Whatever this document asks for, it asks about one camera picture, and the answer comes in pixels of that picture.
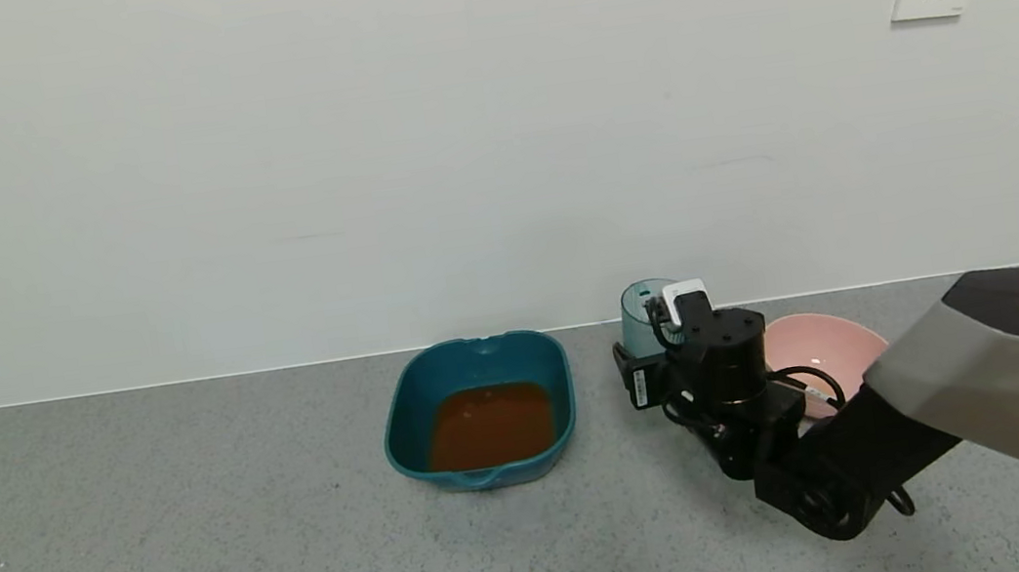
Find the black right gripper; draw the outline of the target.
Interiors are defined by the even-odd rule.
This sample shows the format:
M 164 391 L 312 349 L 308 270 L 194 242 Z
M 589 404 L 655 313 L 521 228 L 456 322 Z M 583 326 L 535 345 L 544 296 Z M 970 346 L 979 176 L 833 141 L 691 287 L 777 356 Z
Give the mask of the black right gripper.
M 652 354 L 635 354 L 616 341 L 612 346 L 612 358 L 618 373 L 627 391 L 632 407 L 637 410 L 663 406 L 671 394 L 677 391 L 673 367 L 673 354 L 678 345 L 663 347 Z

